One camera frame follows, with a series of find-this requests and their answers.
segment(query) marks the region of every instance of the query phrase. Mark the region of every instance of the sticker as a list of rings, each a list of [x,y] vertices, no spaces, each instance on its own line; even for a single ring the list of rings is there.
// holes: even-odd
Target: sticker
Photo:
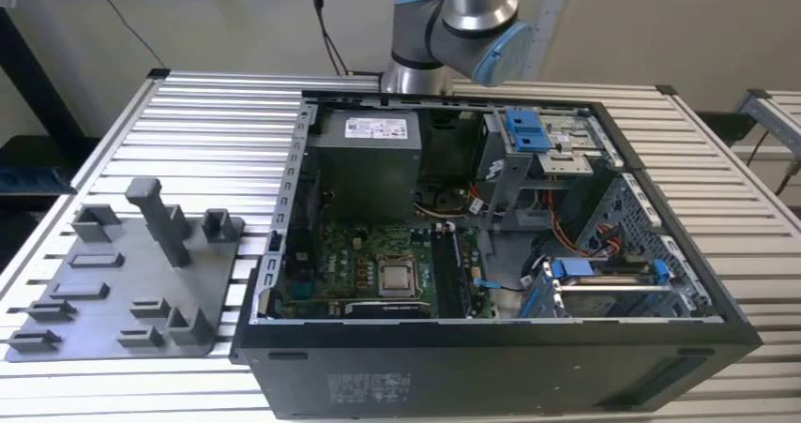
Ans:
[[[481,208],[485,206],[485,202],[478,199],[478,198],[473,198],[473,203],[470,203],[470,212],[475,215],[478,215],[478,212],[481,211]]]
[[[406,120],[401,118],[349,118],[346,139],[407,140]]]
[[[373,138],[373,123],[365,118],[349,118],[346,122],[346,139]]]
[[[568,135],[562,134],[561,132],[554,132],[550,136],[561,144],[569,144],[572,141],[572,138]]]
[[[330,402],[334,404],[401,403],[410,398],[410,373],[331,373]]]

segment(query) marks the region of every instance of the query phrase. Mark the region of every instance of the motherboard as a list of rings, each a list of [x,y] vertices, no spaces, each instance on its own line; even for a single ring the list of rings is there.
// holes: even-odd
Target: motherboard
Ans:
[[[473,285],[483,278],[477,230],[443,241],[419,226],[323,223],[317,274],[290,281],[286,318],[442,318],[450,309],[492,316],[489,294]]]

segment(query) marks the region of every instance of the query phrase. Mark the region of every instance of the orange wire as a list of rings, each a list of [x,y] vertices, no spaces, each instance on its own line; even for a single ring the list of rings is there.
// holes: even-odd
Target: orange wire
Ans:
[[[576,245],[570,242],[568,236],[565,235],[562,226],[560,225],[560,222],[556,219],[556,212],[553,211],[553,195],[550,190],[546,192],[546,204],[550,210],[550,225],[553,226],[553,235],[556,236],[556,239],[574,254],[580,255],[581,257],[590,257],[590,254],[578,247],[576,247]]]

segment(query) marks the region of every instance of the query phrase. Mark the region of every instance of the blue drive bracket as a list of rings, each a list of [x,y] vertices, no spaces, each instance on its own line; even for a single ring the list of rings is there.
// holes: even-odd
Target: blue drive bracket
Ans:
[[[549,140],[549,134],[542,128],[542,123],[534,110],[508,107],[505,125],[518,152],[549,152],[552,149],[552,140]]]

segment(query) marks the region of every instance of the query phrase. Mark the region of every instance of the white wall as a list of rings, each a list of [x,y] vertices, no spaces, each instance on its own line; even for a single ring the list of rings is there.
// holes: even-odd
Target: white wall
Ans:
[[[112,0],[170,68],[333,74],[311,0]],[[540,0],[522,0],[533,20]],[[104,0],[18,0],[11,13],[83,127],[102,134],[147,72],[151,54]],[[386,67],[393,0],[326,0],[350,69]]]
[[[542,80],[668,83],[698,110],[801,90],[801,0],[568,0]]]
[[[46,133],[28,103],[23,100],[10,77],[0,69],[0,146],[16,135]]]

